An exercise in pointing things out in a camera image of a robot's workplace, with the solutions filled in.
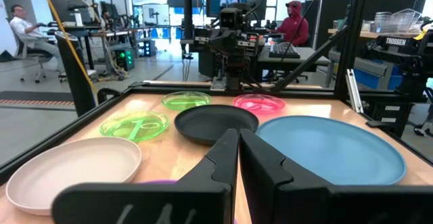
beige plate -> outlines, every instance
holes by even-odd
[[[127,139],[98,137],[50,149],[22,165],[6,186],[9,201],[26,212],[50,215],[51,203],[77,183],[132,180],[141,162],[139,147]]]

plate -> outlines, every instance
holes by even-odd
[[[286,103],[271,95],[249,94],[237,96],[233,105],[253,113],[274,113],[283,109]]]
[[[186,110],[210,104],[210,96],[195,91],[180,91],[165,95],[161,103],[171,110]]]
[[[103,136],[140,142],[158,136],[168,125],[168,118],[162,113],[138,111],[108,119],[99,127],[99,132]]]
[[[403,157],[389,143],[345,122],[287,116],[264,123],[256,134],[336,185],[391,185],[406,172]]]
[[[78,183],[125,183],[141,162],[138,146],[126,139],[98,137],[65,143],[22,165],[6,186],[9,201],[34,215],[50,215],[54,198]]]
[[[214,145],[227,129],[257,130],[257,117],[235,106],[207,105],[190,108],[175,118],[178,132],[194,143]]]

pink plate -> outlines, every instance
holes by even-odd
[[[233,105],[253,113],[274,113],[286,106],[279,98],[270,95],[240,95],[233,100]]]

person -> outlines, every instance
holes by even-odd
[[[268,30],[270,32],[281,32],[284,33],[284,41],[290,42],[294,46],[305,45],[309,38],[309,23],[305,19],[302,19],[301,15],[301,4],[299,1],[291,1],[286,3],[288,17],[283,21],[280,27],[276,30]]]
[[[112,23],[113,23],[113,20],[111,19],[111,15],[110,15],[109,11],[102,10],[102,14],[101,14],[101,26],[102,26],[102,28],[104,28],[106,31],[109,31],[109,30],[113,31]]]
[[[11,13],[14,18],[9,23],[18,38],[21,39],[23,37],[35,37],[37,38],[35,41],[27,42],[28,48],[31,49],[41,49],[44,50],[51,55],[53,55],[58,61],[58,70],[60,72],[64,71],[62,57],[60,55],[59,48],[57,46],[49,43],[48,38],[43,35],[43,33],[39,32],[39,27],[42,26],[42,23],[31,24],[26,20],[26,10],[21,5],[13,5],[11,8]]]

green plate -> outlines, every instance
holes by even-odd
[[[108,119],[99,127],[99,132],[103,136],[139,142],[156,137],[168,124],[168,118],[159,112],[138,111]]]
[[[186,110],[210,104],[210,96],[195,91],[180,91],[165,95],[162,104],[171,110]]]

